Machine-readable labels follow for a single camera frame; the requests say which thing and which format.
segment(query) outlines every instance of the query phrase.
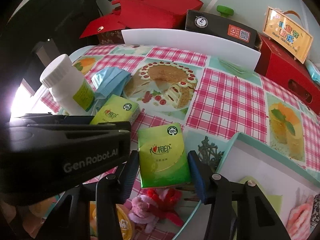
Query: white bottle cap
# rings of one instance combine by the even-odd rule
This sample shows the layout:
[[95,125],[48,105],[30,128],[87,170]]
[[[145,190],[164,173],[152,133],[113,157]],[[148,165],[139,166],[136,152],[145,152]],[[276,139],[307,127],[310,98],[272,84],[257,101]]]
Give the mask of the white bottle cap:
[[46,87],[51,88],[56,85],[72,69],[72,62],[67,54],[62,54],[55,58],[42,72],[40,82]]

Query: cake print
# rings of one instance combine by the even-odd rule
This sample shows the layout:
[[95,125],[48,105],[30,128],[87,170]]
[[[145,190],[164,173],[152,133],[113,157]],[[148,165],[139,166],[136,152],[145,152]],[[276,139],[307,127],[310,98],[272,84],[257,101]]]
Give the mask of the cake print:
[[189,67],[170,61],[154,61],[137,70],[124,88],[124,93],[127,97],[134,97],[135,94],[147,92],[152,81],[161,91],[155,100],[160,105],[169,104],[175,109],[182,109],[189,103],[198,83]]

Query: table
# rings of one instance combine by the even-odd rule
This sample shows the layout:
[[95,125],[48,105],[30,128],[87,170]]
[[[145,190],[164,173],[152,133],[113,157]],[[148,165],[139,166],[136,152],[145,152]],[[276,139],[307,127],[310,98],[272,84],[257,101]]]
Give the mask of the table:
[[[155,112],[139,101],[142,111],[132,125],[132,149],[137,148],[139,129],[178,121],[183,130],[186,152],[196,150],[198,154],[202,154],[201,149],[207,143],[213,143],[217,156],[221,156],[226,142],[236,132],[243,132],[266,143],[280,154],[287,155],[320,180],[320,117],[295,95],[267,78],[208,55],[168,47],[101,45],[93,47],[83,57],[96,59],[92,69],[85,74],[92,87],[92,76],[105,67],[119,67],[134,74],[146,62],[163,60],[197,69],[196,73],[200,78],[184,118]],[[54,112],[59,111],[60,107],[49,93],[41,100]],[[297,129],[301,126],[303,131],[304,146],[298,156],[292,156],[290,148],[278,142],[271,127],[269,108],[279,103],[286,107],[290,115],[298,118],[295,119],[298,122],[295,127]],[[216,167],[219,160],[213,158],[211,165]],[[98,181],[112,171],[89,182]],[[143,192],[138,175],[127,206],[130,207],[133,197]],[[170,240],[177,231],[178,228],[159,225],[150,235],[137,232],[135,239]]]

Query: black box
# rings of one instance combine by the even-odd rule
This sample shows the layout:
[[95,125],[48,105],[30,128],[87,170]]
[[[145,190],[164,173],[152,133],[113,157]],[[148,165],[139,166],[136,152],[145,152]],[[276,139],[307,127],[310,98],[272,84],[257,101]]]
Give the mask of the black box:
[[187,31],[209,34],[235,41],[251,49],[257,47],[257,31],[228,18],[195,10],[188,10]]

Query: pink plush toy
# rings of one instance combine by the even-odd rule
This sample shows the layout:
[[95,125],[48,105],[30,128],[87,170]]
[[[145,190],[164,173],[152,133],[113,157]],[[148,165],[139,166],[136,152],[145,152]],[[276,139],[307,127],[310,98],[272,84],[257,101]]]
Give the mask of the pink plush toy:
[[174,206],[181,196],[182,193],[173,188],[149,189],[147,195],[132,199],[129,218],[135,223],[146,224],[147,234],[152,232],[159,219],[169,219],[182,227],[184,222],[174,211]]
[[156,223],[159,220],[159,217],[156,217],[151,212],[148,212],[149,205],[152,204],[156,207],[158,205],[156,202],[147,195],[141,195],[132,199],[132,209],[129,212],[129,218],[138,224],[147,224],[145,232],[147,234],[151,233],[155,228]]

